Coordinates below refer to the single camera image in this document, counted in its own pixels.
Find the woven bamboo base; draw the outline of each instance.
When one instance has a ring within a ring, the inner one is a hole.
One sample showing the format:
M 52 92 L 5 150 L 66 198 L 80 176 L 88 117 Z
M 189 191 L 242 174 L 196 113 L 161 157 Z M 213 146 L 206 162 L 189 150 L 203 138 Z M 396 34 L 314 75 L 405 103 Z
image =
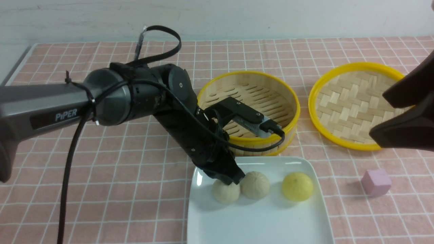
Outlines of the woven bamboo base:
M 334 136 L 359 144 L 375 144 L 369 130 L 407 109 L 394 109 L 382 97 L 396 81 L 379 73 L 348 72 L 320 90 L 315 109 L 320 123 Z
M 282 128 L 290 124 L 297 111 L 296 98 L 291 91 L 273 77 L 260 73 L 235 73 L 214 80 L 203 89 L 199 97 L 199 106 L 202 109 L 206 109 L 229 96 L 240 100 L 270 119 L 273 119 L 282 126 Z M 256 135 L 233 121 L 228 123 L 224 127 L 224 130 L 226 130 L 230 136 L 237 138 L 256 137 Z M 291 132 L 286 135 L 285 142 L 282 143 L 281 146 L 288 146 L 287 142 L 290 140 L 291 135 Z M 258 142 L 254 145 L 251 145 L 251 143 L 233 143 L 241 146 L 262 148 L 274 142 L 266 144 Z M 279 148 L 276 148 L 263 153 L 249 153 L 236 150 L 236 155 L 267 155 L 278 149 Z

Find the pink checkered tablecloth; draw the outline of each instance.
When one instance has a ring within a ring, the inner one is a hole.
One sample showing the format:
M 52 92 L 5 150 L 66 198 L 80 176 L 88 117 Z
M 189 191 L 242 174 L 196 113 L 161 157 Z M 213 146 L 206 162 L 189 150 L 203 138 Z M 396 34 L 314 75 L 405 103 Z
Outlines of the pink checkered tablecloth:
M 174 42 L 145 43 L 146 56 Z M 11 85 L 74 81 L 109 62 L 132 60 L 135 44 L 38 44 Z M 184 42 L 161 63 L 188 70 L 195 91 L 235 70 L 259 70 L 283 79 L 297 93 L 298 132 L 282 155 L 309 160 L 319 177 L 336 244 L 434 243 L 434 153 L 388 149 L 358 152 L 337 146 L 312 125 L 308 94 L 333 67 L 369 61 L 402 73 L 434 49 L 434 38 L 342 38 Z M 52 244 L 59 195 L 75 126 L 20 144 L 9 182 L 0 184 L 0 242 Z M 392 189 L 367 198 L 360 178 L 384 168 Z M 115 127 L 87 124 L 74 157 L 65 243 L 186 243 L 188 196 L 194 166 L 152 117 Z

